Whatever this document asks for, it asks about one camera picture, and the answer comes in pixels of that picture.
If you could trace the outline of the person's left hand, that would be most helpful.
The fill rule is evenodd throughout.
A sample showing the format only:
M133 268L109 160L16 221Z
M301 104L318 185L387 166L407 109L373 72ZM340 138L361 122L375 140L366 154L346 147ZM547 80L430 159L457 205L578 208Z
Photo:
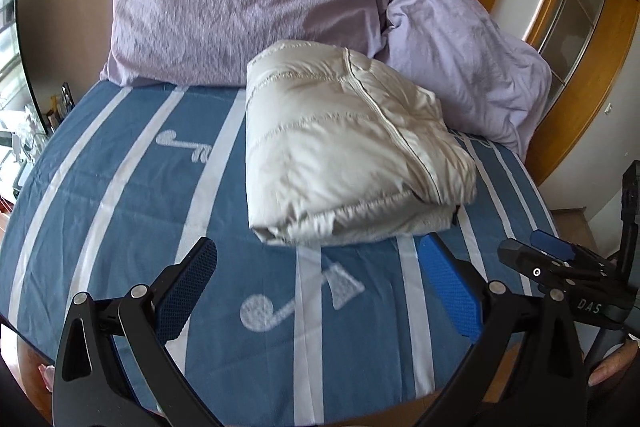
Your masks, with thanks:
M43 386L47 389L47 392L52 393L54 387L55 367L53 365L39 364L38 372L42 378Z

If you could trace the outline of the person's right hand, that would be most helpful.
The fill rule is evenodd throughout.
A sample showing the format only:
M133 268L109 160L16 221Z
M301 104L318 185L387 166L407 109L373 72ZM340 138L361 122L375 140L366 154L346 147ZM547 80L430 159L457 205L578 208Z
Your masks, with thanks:
M636 340L626 340L617 350L606 357L590 374L588 385L597 386L607 379L623 372L634 361L639 350Z

